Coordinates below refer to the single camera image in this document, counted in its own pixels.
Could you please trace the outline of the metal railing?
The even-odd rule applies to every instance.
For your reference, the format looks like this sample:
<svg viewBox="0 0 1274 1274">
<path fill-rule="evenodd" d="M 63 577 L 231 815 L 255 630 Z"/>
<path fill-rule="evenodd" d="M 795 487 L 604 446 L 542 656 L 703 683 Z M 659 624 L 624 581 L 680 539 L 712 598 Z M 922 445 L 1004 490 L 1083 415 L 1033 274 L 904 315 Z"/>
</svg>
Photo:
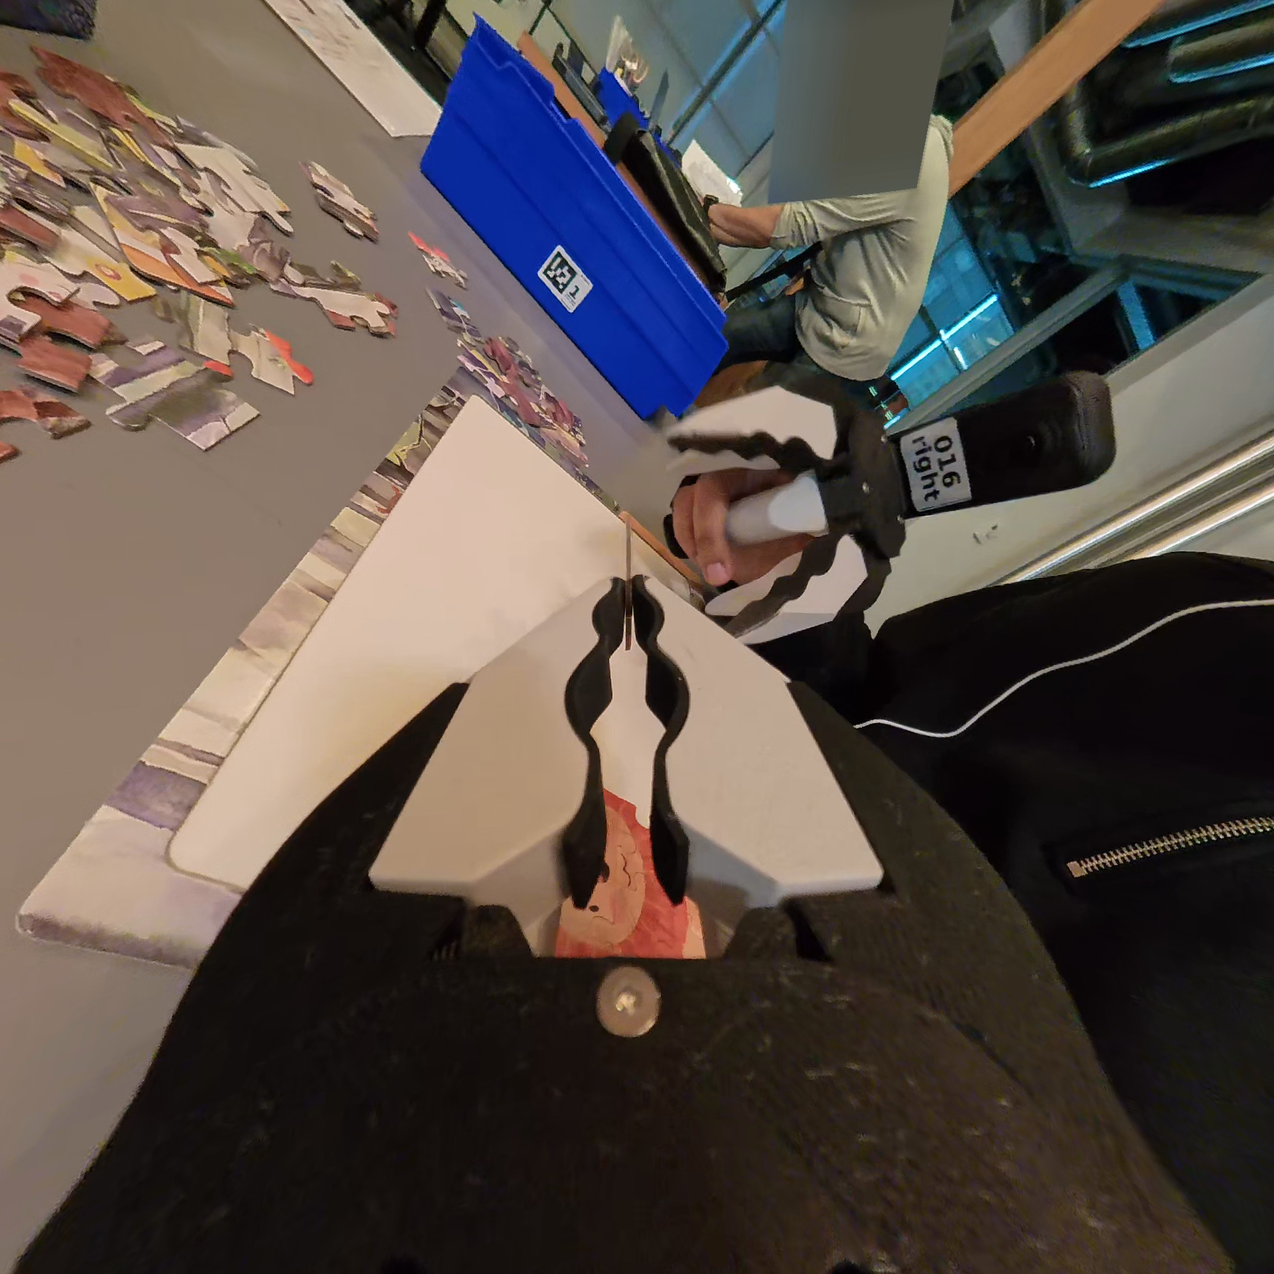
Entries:
<svg viewBox="0 0 1274 1274">
<path fill-rule="evenodd" d="M 1076 569 L 1153 559 L 1185 550 L 1273 504 L 1273 433 L 1255 437 L 1109 518 L 997 585 L 1021 585 Z"/>
</svg>

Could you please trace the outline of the white paper sheet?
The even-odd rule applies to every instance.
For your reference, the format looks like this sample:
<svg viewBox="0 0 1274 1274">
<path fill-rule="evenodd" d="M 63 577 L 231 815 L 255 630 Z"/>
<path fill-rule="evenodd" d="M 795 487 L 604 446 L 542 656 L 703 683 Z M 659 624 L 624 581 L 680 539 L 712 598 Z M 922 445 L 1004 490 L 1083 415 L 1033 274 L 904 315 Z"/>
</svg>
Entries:
<svg viewBox="0 0 1274 1274">
<path fill-rule="evenodd" d="M 428 139 L 440 105 L 342 2 L 266 2 L 392 139 Z"/>
</svg>

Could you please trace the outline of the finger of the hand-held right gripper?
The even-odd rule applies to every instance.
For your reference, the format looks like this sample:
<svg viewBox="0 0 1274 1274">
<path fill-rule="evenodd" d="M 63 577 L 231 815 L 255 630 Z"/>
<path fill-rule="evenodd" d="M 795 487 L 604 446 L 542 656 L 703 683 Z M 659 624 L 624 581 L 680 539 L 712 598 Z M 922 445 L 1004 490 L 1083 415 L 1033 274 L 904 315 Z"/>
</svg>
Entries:
<svg viewBox="0 0 1274 1274">
<path fill-rule="evenodd" d="M 759 647 L 860 616 L 878 600 L 894 560 L 857 537 L 783 537 L 727 554 L 730 581 L 707 616 Z"/>
<path fill-rule="evenodd" d="M 696 409 L 665 428 L 665 469 L 681 480 L 724 471 L 833 481 L 848 472 L 856 399 L 841 384 L 772 386 Z"/>
</svg>

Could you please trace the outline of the assembled lion puzzle section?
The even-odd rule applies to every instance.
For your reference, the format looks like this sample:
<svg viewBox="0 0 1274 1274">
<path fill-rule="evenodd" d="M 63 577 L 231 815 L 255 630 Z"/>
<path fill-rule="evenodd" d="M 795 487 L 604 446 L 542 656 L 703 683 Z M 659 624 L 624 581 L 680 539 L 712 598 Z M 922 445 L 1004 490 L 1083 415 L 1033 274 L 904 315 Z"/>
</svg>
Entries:
<svg viewBox="0 0 1274 1274">
<path fill-rule="evenodd" d="M 607 806 L 607 853 L 586 908 L 566 900 L 554 941 L 558 959 L 634 958 L 703 961 L 706 933 L 696 905 L 672 905 L 659 882 L 648 829 L 636 807 L 613 792 Z"/>
</svg>

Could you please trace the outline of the wooden beam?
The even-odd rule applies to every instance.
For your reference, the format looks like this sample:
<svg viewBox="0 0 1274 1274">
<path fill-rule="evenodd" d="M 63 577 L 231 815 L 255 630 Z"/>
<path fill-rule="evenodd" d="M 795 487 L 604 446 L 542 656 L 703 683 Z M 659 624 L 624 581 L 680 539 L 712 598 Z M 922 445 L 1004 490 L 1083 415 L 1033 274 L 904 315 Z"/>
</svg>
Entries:
<svg viewBox="0 0 1274 1274">
<path fill-rule="evenodd" d="M 1162 2 L 1082 2 L 980 99 L 953 130 L 948 198 L 954 198 L 1036 123 Z"/>
</svg>

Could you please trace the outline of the pile of loose puzzle pieces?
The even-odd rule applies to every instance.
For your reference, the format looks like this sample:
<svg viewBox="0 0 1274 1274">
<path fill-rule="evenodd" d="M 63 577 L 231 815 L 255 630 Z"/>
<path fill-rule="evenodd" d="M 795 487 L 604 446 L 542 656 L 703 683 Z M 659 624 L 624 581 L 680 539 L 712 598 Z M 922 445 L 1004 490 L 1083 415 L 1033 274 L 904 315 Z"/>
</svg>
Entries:
<svg viewBox="0 0 1274 1274">
<path fill-rule="evenodd" d="M 308 263 L 311 228 L 243 149 L 34 43 L 31 72 L 3 69 L 3 431 L 81 436 L 96 393 L 125 433 L 229 442 L 261 419 L 238 372 L 285 398 L 316 381 L 278 324 L 237 316 L 255 293 L 395 339 L 387 271 Z"/>
</svg>

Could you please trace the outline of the printed frame puzzle tray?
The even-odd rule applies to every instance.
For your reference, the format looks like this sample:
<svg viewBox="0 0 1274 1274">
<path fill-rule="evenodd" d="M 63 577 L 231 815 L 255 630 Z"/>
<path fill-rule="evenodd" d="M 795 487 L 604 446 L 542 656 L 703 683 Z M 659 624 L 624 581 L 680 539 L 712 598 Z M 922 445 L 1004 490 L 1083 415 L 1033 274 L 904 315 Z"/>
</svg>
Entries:
<svg viewBox="0 0 1274 1274">
<path fill-rule="evenodd" d="M 628 530 L 474 396 L 389 504 L 352 503 L 17 914 L 191 968 L 269 859 L 420 709 L 619 577 Z"/>
</svg>

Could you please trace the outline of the person's right hand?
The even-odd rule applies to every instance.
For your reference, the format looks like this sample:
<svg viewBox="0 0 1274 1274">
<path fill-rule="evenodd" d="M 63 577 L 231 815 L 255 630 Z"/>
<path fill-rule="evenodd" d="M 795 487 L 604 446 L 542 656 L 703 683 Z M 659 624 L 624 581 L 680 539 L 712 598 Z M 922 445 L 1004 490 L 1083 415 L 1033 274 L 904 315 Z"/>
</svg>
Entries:
<svg viewBox="0 0 1274 1274">
<path fill-rule="evenodd" d="M 680 486 L 672 503 L 674 537 L 710 586 L 724 589 L 757 581 L 810 544 L 810 536 L 787 536 L 740 547 L 728 536 L 733 504 L 791 481 L 789 474 L 778 471 L 728 469 L 698 475 Z"/>
</svg>

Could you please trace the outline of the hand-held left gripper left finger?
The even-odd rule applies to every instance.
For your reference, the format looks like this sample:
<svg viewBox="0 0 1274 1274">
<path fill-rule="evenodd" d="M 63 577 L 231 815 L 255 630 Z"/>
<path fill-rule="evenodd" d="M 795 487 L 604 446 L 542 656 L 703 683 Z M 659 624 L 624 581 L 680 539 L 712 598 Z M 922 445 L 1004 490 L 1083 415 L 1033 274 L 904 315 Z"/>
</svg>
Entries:
<svg viewBox="0 0 1274 1274">
<path fill-rule="evenodd" d="M 471 679 L 372 867 L 378 889 L 589 905 L 609 838 L 593 729 L 625 627 L 627 589 L 604 578 Z"/>
</svg>

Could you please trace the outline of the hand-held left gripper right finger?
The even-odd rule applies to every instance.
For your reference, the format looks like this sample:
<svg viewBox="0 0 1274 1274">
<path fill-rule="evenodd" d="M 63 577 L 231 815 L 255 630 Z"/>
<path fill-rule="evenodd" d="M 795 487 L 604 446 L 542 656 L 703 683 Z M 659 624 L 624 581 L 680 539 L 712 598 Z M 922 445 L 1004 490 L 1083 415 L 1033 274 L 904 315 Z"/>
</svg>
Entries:
<svg viewBox="0 0 1274 1274">
<path fill-rule="evenodd" d="M 882 885 L 795 686 L 660 581 L 637 578 L 631 606 L 663 726 L 649 836 L 669 900 L 769 909 Z"/>
</svg>

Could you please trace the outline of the blue plastic storage bin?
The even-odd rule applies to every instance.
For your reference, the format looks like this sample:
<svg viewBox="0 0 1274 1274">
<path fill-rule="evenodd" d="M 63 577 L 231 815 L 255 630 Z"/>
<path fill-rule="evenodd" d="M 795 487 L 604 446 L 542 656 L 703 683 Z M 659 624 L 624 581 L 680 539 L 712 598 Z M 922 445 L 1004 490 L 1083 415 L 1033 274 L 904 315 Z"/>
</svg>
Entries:
<svg viewBox="0 0 1274 1274">
<path fill-rule="evenodd" d="M 686 413 L 725 315 L 551 82 L 483 19 L 423 177 L 640 418 Z"/>
</svg>

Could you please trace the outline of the metal ducts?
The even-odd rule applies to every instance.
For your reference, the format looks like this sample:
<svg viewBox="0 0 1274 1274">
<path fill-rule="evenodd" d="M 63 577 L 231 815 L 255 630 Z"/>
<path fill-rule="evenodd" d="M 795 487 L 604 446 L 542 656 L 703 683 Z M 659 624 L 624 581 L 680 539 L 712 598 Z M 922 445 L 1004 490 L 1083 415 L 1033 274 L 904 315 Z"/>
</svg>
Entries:
<svg viewBox="0 0 1274 1274">
<path fill-rule="evenodd" d="M 1177 4 L 1139 25 L 1048 113 L 1077 187 L 1132 180 L 1273 137 L 1273 4 Z"/>
</svg>

